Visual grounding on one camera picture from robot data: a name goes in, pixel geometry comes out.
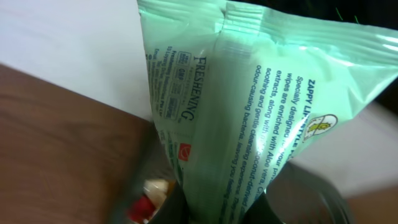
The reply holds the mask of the cookie snack pouch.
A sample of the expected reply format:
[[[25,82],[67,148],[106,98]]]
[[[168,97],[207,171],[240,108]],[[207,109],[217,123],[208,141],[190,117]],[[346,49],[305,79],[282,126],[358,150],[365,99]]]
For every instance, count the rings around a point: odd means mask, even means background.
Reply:
[[[169,182],[164,179],[149,179],[144,181],[144,194],[156,208],[159,208],[167,198]]]

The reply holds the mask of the mint green packet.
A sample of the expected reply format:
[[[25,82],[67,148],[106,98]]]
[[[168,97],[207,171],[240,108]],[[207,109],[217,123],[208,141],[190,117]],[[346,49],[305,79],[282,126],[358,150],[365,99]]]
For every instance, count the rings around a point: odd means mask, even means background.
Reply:
[[[397,31],[238,1],[138,2],[189,223],[241,223],[285,164],[397,78]]]

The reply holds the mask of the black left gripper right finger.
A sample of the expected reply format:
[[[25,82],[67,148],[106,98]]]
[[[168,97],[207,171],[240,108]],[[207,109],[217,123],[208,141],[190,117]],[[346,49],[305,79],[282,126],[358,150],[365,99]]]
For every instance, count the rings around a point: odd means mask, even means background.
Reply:
[[[246,212],[242,224],[283,224],[272,211],[263,192]]]

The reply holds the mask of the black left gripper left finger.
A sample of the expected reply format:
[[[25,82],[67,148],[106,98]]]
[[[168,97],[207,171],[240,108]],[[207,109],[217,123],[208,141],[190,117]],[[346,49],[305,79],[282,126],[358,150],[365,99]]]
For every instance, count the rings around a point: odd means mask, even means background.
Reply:
[[[184,192],[178,182],[152,218],[152,224],[189,224],[190,212]]]

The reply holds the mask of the red yellow packet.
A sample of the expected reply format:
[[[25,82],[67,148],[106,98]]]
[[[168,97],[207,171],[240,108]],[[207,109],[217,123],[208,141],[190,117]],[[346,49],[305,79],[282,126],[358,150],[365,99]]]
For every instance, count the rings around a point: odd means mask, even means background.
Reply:
[[[136,200],[127,211],[127,217],[133,223],[145,224],[149,221],[156,211],[155,205],[151,202],[149,197],[143,195],[139,200]]]

